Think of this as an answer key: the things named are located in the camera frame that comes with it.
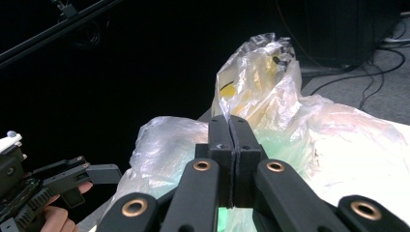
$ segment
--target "black background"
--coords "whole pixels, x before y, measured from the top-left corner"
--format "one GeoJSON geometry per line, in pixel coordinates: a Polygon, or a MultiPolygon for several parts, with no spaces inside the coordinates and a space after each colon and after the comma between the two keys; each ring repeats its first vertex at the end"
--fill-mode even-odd
{"type": "MultiPolygon", "coordinates": [[[[10,44],[57,20],[48,2],[14,4],[13,30],[2,33],[10,44]]],[[[22,134],[27,170],[84,156],[124,173],[141,126],[158,116],[199,118],[229,56],[273,31],[266,1],[125,0],[96,20],[102,41],[94,49],[59,39],[0,70],[0,133],[22,134]]],[[[115,188],[94,186],[70,218],[79,222],[115,188]]]]}

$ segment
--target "crumpled plastic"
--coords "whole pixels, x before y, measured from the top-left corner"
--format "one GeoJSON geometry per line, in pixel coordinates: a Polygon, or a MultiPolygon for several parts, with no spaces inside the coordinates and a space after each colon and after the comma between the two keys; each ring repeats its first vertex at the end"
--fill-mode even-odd
{"type": "MultiPolygon", "coordinates": [[[[410,224],[405,137],[354,107],[303,97],[301,83],[289,40],[252,37],[218,73],[213,116],[246,119],[268,157],[291,164],[323,200],[336,206],[342,196],[360,194],[410,224]]],[[[248,226],[249,215],[228,212],[225,231],[243,231],[235,228],[248,226]]]]}
{"type": "MultiPolygon", "coordinates": [[[[319,95],[301,95],[301,72],[290,41],[275,34],[245,42],[217,74],[212,116],[246,119],[270,158],[293,166],[323,200],[372,198],[410,224],[410,148],[384,120],[319,95]]],[[[206,123],[154,118],[141,127],[131,166],[111,205],[130,192],[156,198],[177,187],[206,123]]],[[[256,231],[251,209],[220,209],[219,231],[256,231]]]]}

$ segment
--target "gray carpet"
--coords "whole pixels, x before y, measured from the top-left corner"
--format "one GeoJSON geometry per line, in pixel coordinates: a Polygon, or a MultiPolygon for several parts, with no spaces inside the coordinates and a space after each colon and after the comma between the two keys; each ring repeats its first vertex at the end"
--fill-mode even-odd
{"type": "MultiPolygon", "coordinates": [[[[404,18],[399,23],[394,32],[394,38],[405,32],[401,39],[410,39],[410,18],[404,18]]],[[[316,92],[316,94],[330,99],[333,102],[350,105],[367,112],[377,118],[410,125],[410,44],[397,45],[383,44],[381,47],[388,47],[393,51],[402,53],[405,57],[404,63],[396,70],[382,75],[364,76],[358,78],[344,79],[329,84],[316,92]],[[371,95],[377,89],[381,89],[370,96],[363,105],[362,99],[371,95]]],[[[312,79],[302,90],[303,96],[309,96],[318,87],[330,81],[353,75],[366,75],[365,70],[372,73],[385,72],[398,66],[402,62],[402,57],[388,50],[377,49],[371,61],[364,62],[360,67],[340,75],[317,76],[312,79]]]]}

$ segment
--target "human hand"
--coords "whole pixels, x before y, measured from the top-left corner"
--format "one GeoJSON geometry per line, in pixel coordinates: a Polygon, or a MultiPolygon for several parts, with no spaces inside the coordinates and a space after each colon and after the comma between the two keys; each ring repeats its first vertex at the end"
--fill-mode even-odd
{"type": "MultiPolygon", "coordinates": [[[[91,182],[86,182],[80,185],[78,189],[81,193],[84,193],[92,186],[91,182]]],[[[59,195],[53,196],[43,209],[45,224],[41,232],[79,232],[76,224],[69,219],[69,212],[66,209],[49,205],[57,200],[58,197],[59,195]]]]}

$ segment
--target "metal ring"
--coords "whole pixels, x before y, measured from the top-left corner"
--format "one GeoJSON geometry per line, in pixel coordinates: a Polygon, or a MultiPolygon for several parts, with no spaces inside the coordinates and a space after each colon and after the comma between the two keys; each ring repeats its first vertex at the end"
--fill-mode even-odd
{"type": "Polygon", "coordinates": [[[124,204],[122,212],[125,217],[136,217],[144,213],[147,207],[148,204],[145,199],[137,198],[124,204]],[[132,206],[134,206],[135,204],[139,205],[139,208],[133,208],[132,206]]]}
{"type": "Polygon", "coordinates": [[[274,172],[282,172],[284,171],[284,166],[280,162],[271,161],[266,164],[269,170],[274,172]]]}
{"type": "Polygon", "coordinates": [[[208,161],[198,161],[193,164],[193,168],[197,171],[207,171],[211,168],[211,163],[208,161]]]}
{"type": "Polygon", "coordinates": [[[378,220],[382,218],[382,213],[375,206],[365,201],[353,201],[350,203],[352,210],[359,216],[371,220],[378,220]]]}

